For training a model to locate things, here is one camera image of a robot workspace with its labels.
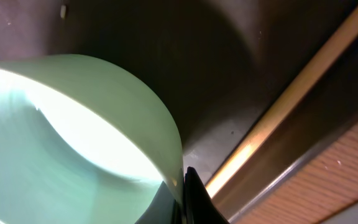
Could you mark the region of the dark brown serving tray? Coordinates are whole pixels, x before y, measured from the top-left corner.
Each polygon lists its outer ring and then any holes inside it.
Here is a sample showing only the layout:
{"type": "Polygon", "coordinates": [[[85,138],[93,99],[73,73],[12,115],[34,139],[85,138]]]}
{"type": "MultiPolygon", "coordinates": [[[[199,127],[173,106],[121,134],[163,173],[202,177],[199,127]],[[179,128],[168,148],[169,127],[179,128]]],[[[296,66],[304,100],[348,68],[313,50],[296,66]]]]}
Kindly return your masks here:
{"type": "MultiPolygon", "coordinates": [[[[111,62],[163,101],[183,165],[207,184],[358,1],[0,1],[0,61],[82,54],[111,62]]],[[[213,203],[232,221],[358,118],[358,37],[213,203]]]]}

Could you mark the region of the mint green small bowl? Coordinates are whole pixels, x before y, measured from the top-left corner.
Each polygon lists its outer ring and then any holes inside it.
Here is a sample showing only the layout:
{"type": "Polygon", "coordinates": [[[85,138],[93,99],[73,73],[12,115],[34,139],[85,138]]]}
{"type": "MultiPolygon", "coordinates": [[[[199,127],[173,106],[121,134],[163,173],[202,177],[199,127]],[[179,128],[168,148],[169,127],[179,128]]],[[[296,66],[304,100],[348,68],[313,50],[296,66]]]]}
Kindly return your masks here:
{"type": "Polygon", "coordinates": [[[182,211],[178,128],[136,76],[85,55],[0,61],[0,223],[136,223],[162,182],[182,211]]]}

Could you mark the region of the wooden chopstick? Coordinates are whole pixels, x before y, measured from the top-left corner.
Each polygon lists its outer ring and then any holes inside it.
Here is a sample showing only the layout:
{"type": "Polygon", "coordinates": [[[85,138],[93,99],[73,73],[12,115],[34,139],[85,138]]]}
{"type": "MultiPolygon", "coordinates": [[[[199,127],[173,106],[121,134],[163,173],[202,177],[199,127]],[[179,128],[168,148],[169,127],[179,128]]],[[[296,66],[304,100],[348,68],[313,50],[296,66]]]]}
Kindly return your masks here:
{"type": "Polygon", "coordinates": [[[209,180],[206,190],[210,198],[215,197],[234,177],[357,37],[358,6],[305,65],[209,180]]]}

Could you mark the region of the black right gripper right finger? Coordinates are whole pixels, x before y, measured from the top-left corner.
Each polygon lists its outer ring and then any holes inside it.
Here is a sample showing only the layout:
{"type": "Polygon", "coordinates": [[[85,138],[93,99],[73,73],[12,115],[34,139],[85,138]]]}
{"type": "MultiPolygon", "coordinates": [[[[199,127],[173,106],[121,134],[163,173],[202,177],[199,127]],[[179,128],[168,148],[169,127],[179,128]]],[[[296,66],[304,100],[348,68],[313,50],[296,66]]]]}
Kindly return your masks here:
{"type": "Polygon", "coordinates": [[[187,167],[184,182],[186,221],[189,224],[229,224],[216,209],[197,171],[187,167]]]}

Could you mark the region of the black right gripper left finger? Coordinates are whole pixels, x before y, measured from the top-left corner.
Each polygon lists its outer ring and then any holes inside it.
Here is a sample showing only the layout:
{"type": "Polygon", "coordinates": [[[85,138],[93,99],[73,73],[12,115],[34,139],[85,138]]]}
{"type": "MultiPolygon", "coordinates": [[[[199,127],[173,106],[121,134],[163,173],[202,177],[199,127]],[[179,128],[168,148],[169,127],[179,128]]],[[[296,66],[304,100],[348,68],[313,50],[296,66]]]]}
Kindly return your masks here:
{"type": "Polygon", "coordinates": [[[179,224],[179,207],[165,182],[135,224],[179,224]]]}

